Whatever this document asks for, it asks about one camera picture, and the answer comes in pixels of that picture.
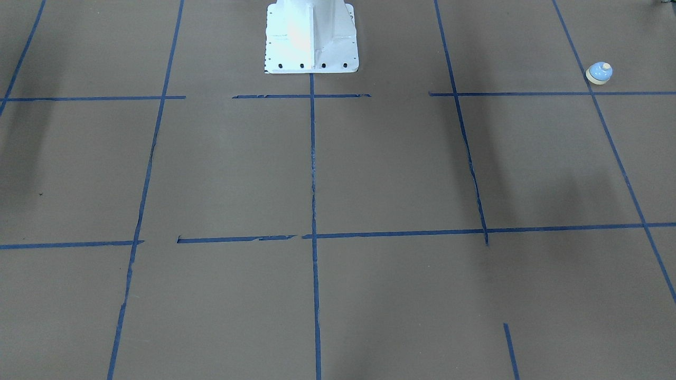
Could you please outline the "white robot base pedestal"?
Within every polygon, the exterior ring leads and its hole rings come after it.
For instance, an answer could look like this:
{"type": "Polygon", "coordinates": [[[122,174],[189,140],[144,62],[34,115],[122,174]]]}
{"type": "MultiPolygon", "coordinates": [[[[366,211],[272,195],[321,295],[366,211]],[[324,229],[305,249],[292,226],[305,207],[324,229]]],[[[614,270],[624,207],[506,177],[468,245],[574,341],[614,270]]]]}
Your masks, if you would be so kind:
{"type": "Polygon", "coordinates": [[[345,1],[276,1],[266,10],[266,74],[357,72],[358,34],[345,1]]]}

